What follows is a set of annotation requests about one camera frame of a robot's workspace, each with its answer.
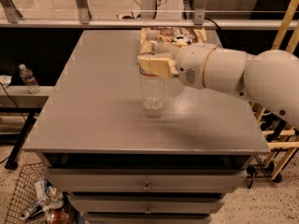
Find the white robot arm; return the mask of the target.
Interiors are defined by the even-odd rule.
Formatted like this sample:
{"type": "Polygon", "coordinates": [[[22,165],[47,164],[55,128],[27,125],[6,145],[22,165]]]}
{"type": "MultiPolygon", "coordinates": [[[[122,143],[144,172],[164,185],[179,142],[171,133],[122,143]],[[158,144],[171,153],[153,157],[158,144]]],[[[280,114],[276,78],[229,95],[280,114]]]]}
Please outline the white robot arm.
{"type": "Polygon", "coordinates": [[[299,129],[299,59],[272,49],[258,55],[214,44],[157,45],[137,56],[139,66],[158,77],[177,77],[188,87],[209,89],[262,105],[299,129]]]}

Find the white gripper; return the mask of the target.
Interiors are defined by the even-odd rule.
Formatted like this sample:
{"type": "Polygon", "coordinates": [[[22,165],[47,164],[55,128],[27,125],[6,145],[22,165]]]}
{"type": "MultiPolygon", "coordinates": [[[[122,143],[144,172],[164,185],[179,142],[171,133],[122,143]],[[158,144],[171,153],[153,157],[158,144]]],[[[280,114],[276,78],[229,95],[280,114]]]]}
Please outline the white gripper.
{"type": "Polygon", "coordinates": [[[183,85],[201,90],[205,87],[203,74],[207,59],[216,48],[214,44],[193,43],[179,50],[175,45],[159,43],[153,46],[153,57],[138,56],[137,60],[143,70],[157,77],[178,76],[183,85]]]}

